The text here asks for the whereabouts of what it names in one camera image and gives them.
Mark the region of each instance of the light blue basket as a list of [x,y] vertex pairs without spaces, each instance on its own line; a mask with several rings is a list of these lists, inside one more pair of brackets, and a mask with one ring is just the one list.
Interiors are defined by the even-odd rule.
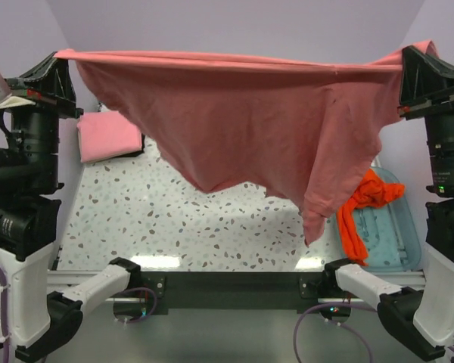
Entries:
[[[399,183],[388,170],[375,167],[373,170],[384,182]],[[400,272],[417,268],[421,245],[405,196],[383,208],[355,209],[353,219],[368,250],[366,271]],[[344,254],[339,233],[337,238]]]

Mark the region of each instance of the folded pink towel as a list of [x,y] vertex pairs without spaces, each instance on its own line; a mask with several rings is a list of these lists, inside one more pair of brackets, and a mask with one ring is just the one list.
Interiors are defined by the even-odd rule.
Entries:
[[[436,54],[432,42],[415,46]],[[55,56],[75,60],[92,93],[201,191],[249,181],[292,200],[306,244],[362,181],[381,128],[400,120],[400,50],[363,65],[168,51]]]
[[83,163],[117,157],[142,148],[138,127],[117,111],[84,113],[77,128]]

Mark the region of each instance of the orange cloth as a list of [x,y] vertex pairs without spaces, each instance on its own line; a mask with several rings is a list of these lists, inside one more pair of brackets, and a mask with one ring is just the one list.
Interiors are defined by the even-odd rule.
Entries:
[[366,265],[363,260],[368,257],[363,240],[356,233],[353,211],[355,208],[372,206],[381,208],[392,200],[403,195],[405,186],[402,184],[386,184],[370,169],[363,177],[351,198],[336,212],[341,244],[349,259]]

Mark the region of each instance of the red cloth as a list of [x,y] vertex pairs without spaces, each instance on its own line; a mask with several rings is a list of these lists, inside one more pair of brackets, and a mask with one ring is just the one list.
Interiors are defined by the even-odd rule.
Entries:
[[[415,46],[436,53],[432,42]],[[156,140],[197,189],[253,182],[292,200],[307,244],[362,181],[381,128],[400,120],[400,50],[363,65],[168,51],[55,57],[75,60],[98,100]]]
[[368,257],[365,244],[356,233],[353,211],[367,206],[374,208],[386,206],[389,202],[403,196],[404,190],[404,185],[384,183],[372,169],[367,171],[355,193],[336,212],[341,243],[349,259],[365,265],[363,261]]

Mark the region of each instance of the terrazzo tabletop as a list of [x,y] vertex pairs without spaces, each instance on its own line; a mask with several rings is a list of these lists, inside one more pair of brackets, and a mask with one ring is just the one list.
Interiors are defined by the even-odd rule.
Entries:
[[58,270],[102,270],[121,256],[144,270],[320,271],[342,258],[334,220],[309,247],[293,203],[245,183],[196,191],[145,153],[86,165],[62,238]]

